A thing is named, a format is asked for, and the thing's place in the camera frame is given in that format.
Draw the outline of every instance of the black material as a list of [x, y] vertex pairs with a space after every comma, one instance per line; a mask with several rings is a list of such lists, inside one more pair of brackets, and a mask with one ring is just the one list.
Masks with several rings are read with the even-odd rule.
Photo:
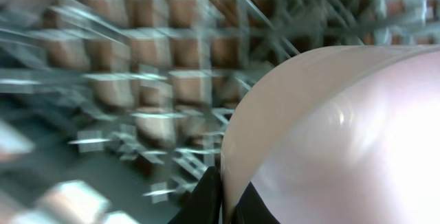
[[207, 169], [186, 205], [168, 224], [218, 224], [221, 205], [221, 178], [217, 168]]
[[252, 183], [249, 183], [235, 207], [232, 224], [276, 224], [279, 223], [266, 208]]

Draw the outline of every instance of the white curved object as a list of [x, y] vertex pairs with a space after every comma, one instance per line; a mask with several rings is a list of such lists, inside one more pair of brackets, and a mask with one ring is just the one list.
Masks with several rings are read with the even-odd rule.
[[223, 141], [226, 221], [252, 180], [281, 223], [440, 223], [439, 50], [327, 47], [269, 72]]

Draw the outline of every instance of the black object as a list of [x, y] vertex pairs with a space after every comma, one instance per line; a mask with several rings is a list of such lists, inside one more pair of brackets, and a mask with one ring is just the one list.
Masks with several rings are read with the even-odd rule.
[[211, 166], [203, 174], [186, 205], [168, 224], [218, 224], [221, 198], [220, 173]]
[[[220, 174], [209, 167], [192, 192], [187, 204], [168, 224], [219, 223], [222, 198]], [[266, 208], [252, 183], [249, 183], [239, 204], [235, 208], [232, 224], [276, 224], [279, 223]]]
[[240, 198], [239, 204], [235, 207], [234, 216], [232, 217], [232, 224], [248, 223], [279, 223], [267, 209], [252, 183], [247, 185], [245, 192]]

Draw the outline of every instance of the white surface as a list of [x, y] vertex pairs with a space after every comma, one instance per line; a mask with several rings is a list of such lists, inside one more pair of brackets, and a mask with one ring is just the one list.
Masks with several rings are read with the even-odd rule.
[[112, 212], [108, 214], [104, 224], [139, 224], [124, 212]]
[[40, 200], [44, 209], [49, 209], [68, 223], [95, 223], [110, 205], [110, 202], [83, 181], [59, 183]]
[[[406, 175], [393, 173], [401, 170], [402, 158], [413, 158], [408, 155], [411, 149], [383, 155], [379, 152], [388, 151], [384, 144], [393, 148], [398, 142], [391, 142], [391, 138], [384, 138], [389, 141], [386, 143], [377, 140], [388, 122], [393, 123], [387, 126], [393, 134], [401, 129], [396, 127], [413, 125], [397, 121], [417, 113], [404, 114], [401, 110], [409, 109], [408, 105], [413, 108], [421, 101], [419, 96], [436, 90], [431, 84], [438, 79], [431, 77], [440, 76], [439, 55], [431, 54], [422, 64], [400, 66], [400, 71], [385, 78], [358, 81], [399, 61], [437, 50], [439, 47], [328, 47], [301, 54], [269, 72], [240, 103], [223, 141], [222, 176], [228, 217], [264, 161], [252, 182], [275, 217], [284, 223], [295, 219], [300, 224], [400, 224], [411, 223], [421, 215], [430, 216], [432, 212], [421, 214], [409, 202], [396, 204], [394, 196], [408, 200], [410, 195], [402, 190], [389, 192], [398, 187], [387, 188], [387, 183], [396, 183]], [[356, 82], [359, 88], [338, 95]], [[400, 96], [407, 102], [396, 105]], [[429, 104], [436, 109], [435, 101]], [[429, 142], [422, 147], [427, 145], [437, 149]], [[414, 148], [414, 155], [423, 157], [426, 152], [422, 147]], [[390, 165], [388, 168], [381, 167], [384, 161]], [[417, 167], [429, 165], [424, 161]], [[382, 174], [389, 177], [382, 180]], [[436, 175], [421, 176], [432, 176], [437, 182]], [[420, 186], [418, 181], [404, 188], [414, 190]], [[436, 195], [434, 188], [426, 192]], [[421, 199], [432, 199], [427, 193], [423, 195]], [[404, 213], [395, 216], [399, 211]]]
[[60, 224], [38, 210], [30, 210], [16, 215], [8, 224]]

